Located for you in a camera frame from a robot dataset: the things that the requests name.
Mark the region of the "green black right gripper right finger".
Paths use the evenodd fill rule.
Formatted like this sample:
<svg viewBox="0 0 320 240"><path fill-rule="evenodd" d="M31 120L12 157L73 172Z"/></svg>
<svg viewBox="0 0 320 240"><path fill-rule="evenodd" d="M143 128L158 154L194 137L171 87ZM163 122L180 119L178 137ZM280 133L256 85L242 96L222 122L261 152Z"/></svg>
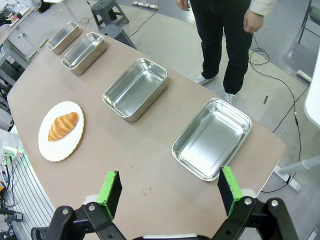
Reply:
<svg viewBox="0 0 320 240"><path fill-rule="evenodd" d="M298 239L281 198L262 202L257 197L244 195L229 166L219 169L217 186L227 219L212 237L214 240L238 240L246 228L255 229L262 240Z"/></svg>

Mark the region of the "person's left hand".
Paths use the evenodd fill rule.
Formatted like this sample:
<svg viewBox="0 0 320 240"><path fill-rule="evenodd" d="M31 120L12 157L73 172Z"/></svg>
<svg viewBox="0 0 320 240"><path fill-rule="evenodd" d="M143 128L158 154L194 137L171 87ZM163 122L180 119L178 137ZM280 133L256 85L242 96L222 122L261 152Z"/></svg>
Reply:
<svg viewBox="0 0 320 240"><path fill-rule="evenodd" d="M257 32L264 24L264 16L254 13L248 9L243 19L243 29L245 32L253 34Z"/></svg>

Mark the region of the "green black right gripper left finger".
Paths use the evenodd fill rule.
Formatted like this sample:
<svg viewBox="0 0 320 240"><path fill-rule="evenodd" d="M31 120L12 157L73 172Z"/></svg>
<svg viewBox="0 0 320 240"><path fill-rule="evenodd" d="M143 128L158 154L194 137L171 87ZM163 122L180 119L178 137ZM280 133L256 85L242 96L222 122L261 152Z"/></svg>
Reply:
<svg viewBox="0 0 320 240"><path fill-rule="evenodd" d="M121 240L123 234L113 223L122 192L118 171L107 173L96 201L74 210L70 206L58 207L49 224L50 240L82 240L95 233L101 240Z"/></svg>

